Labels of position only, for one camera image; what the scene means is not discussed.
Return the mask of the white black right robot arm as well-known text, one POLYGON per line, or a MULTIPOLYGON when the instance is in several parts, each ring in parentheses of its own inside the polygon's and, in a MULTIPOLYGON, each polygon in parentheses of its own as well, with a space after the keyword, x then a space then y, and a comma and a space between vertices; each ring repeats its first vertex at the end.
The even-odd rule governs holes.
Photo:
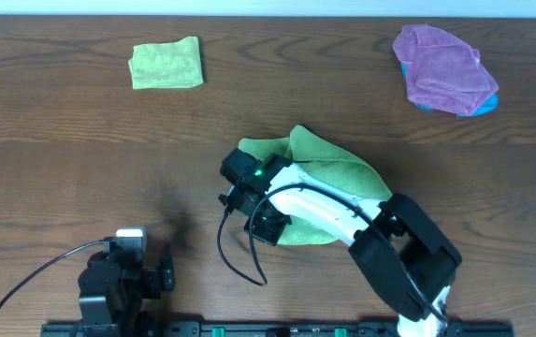
POLYGON ((411 198, 366 198, 270 154, 260 161, 240 149, 222 162, 231 183, 219 197, 225 213, 247 215, 250 243, 274 246, 297 217, 345 243, 374 292, 398 314, 400 336, 442 336, 446 298, 462 257, 411 198))

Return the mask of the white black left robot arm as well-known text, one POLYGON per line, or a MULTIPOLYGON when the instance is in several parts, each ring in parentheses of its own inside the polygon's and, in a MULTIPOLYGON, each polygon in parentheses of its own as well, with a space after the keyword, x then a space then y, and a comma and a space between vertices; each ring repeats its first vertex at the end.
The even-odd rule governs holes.
POLYGON ((175 287, 173 258, 166 244, 159 265, 143 266, 142 239, 103 240, 80 274, 80 331, 85 336, 161 336, 162 326, 141 310, 175 287))

